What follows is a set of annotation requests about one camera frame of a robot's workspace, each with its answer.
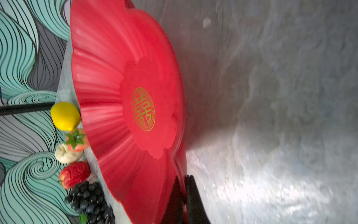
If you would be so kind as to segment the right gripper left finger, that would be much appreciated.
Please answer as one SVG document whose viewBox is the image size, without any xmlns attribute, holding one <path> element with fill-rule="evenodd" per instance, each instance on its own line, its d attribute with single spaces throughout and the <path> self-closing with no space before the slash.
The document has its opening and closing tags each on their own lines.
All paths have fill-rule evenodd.
<svg viewBox="0 0 358 224">
<path fill-rule="evenodd" d="M 183 195 L 181 193 L 180 182 L 176 177 L 167 204 L 166 211 L 161 220 L 161 224 L 182 224 L 182 223 L 183 223 Z"/>
</svg>

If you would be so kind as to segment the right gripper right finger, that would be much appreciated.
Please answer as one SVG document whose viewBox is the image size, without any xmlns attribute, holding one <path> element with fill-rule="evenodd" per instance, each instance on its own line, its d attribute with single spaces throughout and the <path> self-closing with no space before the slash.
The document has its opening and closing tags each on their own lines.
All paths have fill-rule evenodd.
<svg viewBox="0 0 358 224">
<path fill-rule="evenodd" d="M 202 199 L 193 175 L 186 179 L 186 207 L 189 224 L 211 224 L 204 209 Z"/>
</svg>

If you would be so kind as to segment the red apple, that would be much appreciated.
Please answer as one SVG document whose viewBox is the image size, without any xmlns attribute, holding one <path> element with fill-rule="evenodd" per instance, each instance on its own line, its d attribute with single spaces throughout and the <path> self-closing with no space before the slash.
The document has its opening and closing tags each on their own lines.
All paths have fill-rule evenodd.
<svg viewBox="0 0 358 224">
<path fill-rule="evenodd" d="M 75 187 L 78 183 L 85 182 L 91 171 L 88 163 L 75 162 L 66 166 L 59 174 L 59 181 L 64 189 Z"/>
</svg>

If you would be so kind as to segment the pale cream pear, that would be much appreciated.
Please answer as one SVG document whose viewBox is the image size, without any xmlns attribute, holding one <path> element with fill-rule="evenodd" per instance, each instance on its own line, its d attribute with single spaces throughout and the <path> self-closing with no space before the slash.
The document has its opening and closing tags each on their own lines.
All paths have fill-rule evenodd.
<svg viewBox="0 0 358 224">
<path fill-rule="evenodd" d="M 82 156 L 83 156 L 82 151 L 79 151 L 79 152 L 71 151 L 68 148 L 68 145 L 66 145 L 64 143 L 59 144 L 55 151 L 55 158 L 60 163 L 65 163 L 65 164 L 77 162 L 78 160 L 80 160 L 82 158 Z"/>
</svg>

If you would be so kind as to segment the red flower-shaped fruit bowl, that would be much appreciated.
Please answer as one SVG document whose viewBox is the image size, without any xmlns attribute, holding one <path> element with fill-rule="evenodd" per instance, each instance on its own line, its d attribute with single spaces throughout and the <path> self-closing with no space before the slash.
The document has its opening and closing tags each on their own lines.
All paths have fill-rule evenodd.
<svg viewBox="0 0 358 224">
<path fill-rule="evenodd" d="M 131 1 L 73 1 L 72 77 L 109 192 L 134 224 L 159 224 L 187 173 L 185 104 L 172 46 Z"/>
</svg>

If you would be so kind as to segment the yellow lemon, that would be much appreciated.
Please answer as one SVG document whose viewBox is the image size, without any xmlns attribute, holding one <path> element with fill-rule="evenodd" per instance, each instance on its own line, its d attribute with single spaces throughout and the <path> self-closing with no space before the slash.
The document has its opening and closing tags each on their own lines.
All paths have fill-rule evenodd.
<svg viewBox="0 0 358 224">
<path fill-rule="evenodd" d="M 81 122 L 77 108 L 68 102 L 60 102 L 50 109 L 51 118 L 56 128 L 61 131 L 72 131 Z"/>
</svg>

